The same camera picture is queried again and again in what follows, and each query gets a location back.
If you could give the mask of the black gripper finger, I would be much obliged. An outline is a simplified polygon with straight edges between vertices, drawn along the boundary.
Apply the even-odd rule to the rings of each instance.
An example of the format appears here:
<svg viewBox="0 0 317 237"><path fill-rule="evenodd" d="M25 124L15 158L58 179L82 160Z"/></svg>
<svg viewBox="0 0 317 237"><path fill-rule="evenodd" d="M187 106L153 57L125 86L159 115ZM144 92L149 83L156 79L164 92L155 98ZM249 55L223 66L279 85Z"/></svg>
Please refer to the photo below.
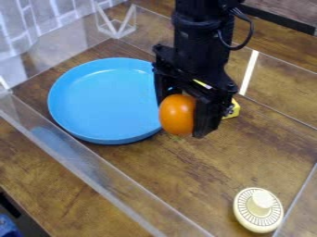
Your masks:
<svg viewBox="0 0 317 237"><path fill-rule="evenodd" d="M167 96L181 93L181 89L176 85L175 78L161 74L157 71L155 72L153 84L155 84L157 105L160 105L163 99Z"/></svg>
<svg viewBox="0 0 317 237"><path fill-rule="evenodd" d="M232 95L205 94L195 98L191 135L203 138L219 127L221 118L232 113Z"/></svg>

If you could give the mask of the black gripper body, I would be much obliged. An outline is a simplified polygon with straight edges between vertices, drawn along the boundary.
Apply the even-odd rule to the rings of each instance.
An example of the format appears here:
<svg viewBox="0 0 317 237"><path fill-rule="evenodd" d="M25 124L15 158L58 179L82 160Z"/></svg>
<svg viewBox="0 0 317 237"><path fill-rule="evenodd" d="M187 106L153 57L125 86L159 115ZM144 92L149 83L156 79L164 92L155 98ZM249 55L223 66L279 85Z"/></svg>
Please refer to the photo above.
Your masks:
<svg viewBox="0 0 317 237"><path fill-rule="evenodd" d="M195 98L205 94L232 95L237 86L224 72L233 28L232 15L197 18L175 12L172 24L173 46L156 44L152 47L156 55L153 73L157 71L173 77L181 91ZM201 87L193 80L209 85L211 89Z"/></svg>

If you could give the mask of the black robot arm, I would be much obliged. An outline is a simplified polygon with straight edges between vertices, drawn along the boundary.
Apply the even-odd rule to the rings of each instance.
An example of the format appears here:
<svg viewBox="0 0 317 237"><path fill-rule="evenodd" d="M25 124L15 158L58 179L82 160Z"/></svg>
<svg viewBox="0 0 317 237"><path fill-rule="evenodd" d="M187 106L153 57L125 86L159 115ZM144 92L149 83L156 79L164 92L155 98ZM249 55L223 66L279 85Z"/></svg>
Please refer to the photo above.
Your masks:
<svg viewBox="0 0 317 237"><path fill-rule="evenodd" d="M236 83L224 72L233 16L225 0L175 0L171 22L173 45L152 47L156 99L188 94L195 99L191 136L204 137L217 129L232 109Z"/></svg>

